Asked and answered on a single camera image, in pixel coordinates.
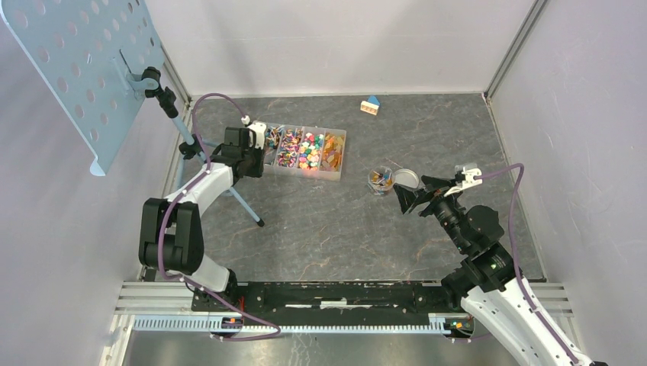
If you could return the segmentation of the round jar lid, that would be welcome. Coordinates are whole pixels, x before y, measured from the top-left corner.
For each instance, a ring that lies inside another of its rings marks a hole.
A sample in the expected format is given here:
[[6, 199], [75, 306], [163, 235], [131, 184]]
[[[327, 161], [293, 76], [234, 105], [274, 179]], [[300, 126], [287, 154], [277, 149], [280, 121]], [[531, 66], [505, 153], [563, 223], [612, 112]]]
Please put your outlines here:
[[410, 169], [398, 169], [393, 173], [394, 185], [406, 188], [417, 189], [420, 186], [420, 178], [417, 173]]

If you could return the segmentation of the clear round plastic jar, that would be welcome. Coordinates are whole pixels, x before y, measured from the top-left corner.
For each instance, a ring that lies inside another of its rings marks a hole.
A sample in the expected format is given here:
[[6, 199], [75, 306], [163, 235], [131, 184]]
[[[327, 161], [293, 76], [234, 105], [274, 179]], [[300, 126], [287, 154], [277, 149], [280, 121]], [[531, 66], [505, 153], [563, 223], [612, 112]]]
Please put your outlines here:
[[389, 167], [381, 166], [373, 169], [368, 175], [367, 185], [374, 195], [386, 195], [394, 185], [393, 171]]

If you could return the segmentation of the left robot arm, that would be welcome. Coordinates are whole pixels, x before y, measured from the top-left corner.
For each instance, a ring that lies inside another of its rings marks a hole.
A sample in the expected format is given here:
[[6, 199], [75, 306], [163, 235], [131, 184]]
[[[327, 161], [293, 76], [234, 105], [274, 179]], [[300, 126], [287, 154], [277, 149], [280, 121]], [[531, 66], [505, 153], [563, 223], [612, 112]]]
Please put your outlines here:
[[181, 278], [220, 310], [232, 310], [240, 300], [234, 272], [204, 252], [201, 217], [215, 200], [241, 178], [263, 174], [267, 126], [228, 127], [201, 170], [177, 191], [143, 204], [138, 259], [167, 278]]

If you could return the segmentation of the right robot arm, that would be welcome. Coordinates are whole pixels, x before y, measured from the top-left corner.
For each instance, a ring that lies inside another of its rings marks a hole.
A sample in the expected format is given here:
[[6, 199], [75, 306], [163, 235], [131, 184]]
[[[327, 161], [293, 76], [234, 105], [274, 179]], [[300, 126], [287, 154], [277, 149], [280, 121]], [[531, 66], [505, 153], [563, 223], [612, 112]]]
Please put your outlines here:
[[459, 268], [441, 281], [443, 306], [476, 318], [520, 365], [596, 365], [540, 303], [518, 265], [516, 249], [501, 245], [498, 212], [459, 204], [463, 191], [485, 178], [472, 169], [452, 179], [424, 175], [421, 188], [394, 185], [402, 213], [424, 204], [419, 215], [435, 217], [464, 256]]

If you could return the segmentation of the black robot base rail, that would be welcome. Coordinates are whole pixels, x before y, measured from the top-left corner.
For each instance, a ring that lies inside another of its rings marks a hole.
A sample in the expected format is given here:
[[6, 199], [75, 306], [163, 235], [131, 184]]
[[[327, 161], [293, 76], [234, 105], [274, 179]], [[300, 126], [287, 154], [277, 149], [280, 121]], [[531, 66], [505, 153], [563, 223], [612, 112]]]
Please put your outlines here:
[[223, 312], [226, 326], [428, 326], [472, 332], [476, 318], [437, 281], [250, 281], [212, 296], [192, 289], [194, 312]]

